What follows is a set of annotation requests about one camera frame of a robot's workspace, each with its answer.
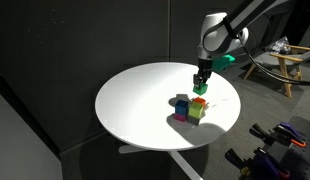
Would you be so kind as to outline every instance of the wooden chair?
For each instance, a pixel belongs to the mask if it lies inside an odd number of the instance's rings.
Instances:
[[[270,52],[265,52],[260,56],[256,57],[254,60],[265,66],[265,67],[279,67],[282,75],[287,78],[294,78],[302,80],[302,71],[300,64],[310,60],[310,48],[301,46],[285,45],[291,48],[292,55],[282,55],[282,54],[272,54]],[[253,72],[256,68],[255,64],[252,64],[247,71],[244,80]],[[286,95],[292,98],[291,84],[284,83]]]

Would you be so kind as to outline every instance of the dark wall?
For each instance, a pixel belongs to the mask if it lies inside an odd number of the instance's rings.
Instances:
[[[0,1],[0,73],[64,150],[103,130],[93,113],[103,83],[168,60],[167,4]]]
[[[310,0],[299,0],[296,3],[289,22],[283,36],[287,36],[291,44],[299,45],[310,26]]]

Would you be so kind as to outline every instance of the colored block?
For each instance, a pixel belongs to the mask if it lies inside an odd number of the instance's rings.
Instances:
[[[188,116],[187,117],[187,122],[191,123],[191,124],[194,124],[196,126],[199,125],[199,122],[200,122],[200,119],[197,119],[197,118],[194,118],[192,116]]]
[[[186,115],[174,114],[174,119],[185,122],[186,121]]]
[[[193,88],[193,92],[200,95],[200,96],[205,94],[206,91],[207,91],[207,84],[205,84],[205,83],[200,83],[199,89],[197,89],[195,86]]]
[[[192,105],[188,111],[188,116],[192,116],[194,118],[200,119],[202,116],[203,109],[204,109],[203,105],[197,102],[192,102]]]
[[[193,100],[193,102],[197,102],[197,103],[203,105],[203,107],[205,108],[205,105],[206,105],[206,100],[205,100],[205,99],[203,99],[203,98],[201,98],[201,97],[197,97],[197,98],[195,98],[195,99]]]
[[[175,104],[175,114],[187,115],[188,102],[183,100],[178,100]]]

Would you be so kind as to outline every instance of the white round table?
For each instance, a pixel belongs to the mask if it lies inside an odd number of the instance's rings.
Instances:
[[[212,73],[207,92],[201,96],[209,108],[200,124],[175,120],[174,103],[198,97],[193,92],[197,71],[196,66],[182,63],[145,64],[123,71],[103,85],[96,97],[96,114],[109,133],[132,145],[122,147],[121,153],[168,151],[185,166],[182,169],[191,179],[199,178],[193,169],[187,169],[189,165],[177,151],[218,139],[234,125],[241,105],[234,87]]]

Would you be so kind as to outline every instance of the table base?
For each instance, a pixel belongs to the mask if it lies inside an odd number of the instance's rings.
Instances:
[[[120,154],[126,154],[147,150],[131,145],[124,145],[121,146],[118,151]],[[203,180],[203,178],[200,175],[198,175],[198,173],[188,164],[188,162],[179,154],[179,152],[177,151],[167,151],[167,152],[191,180]]]

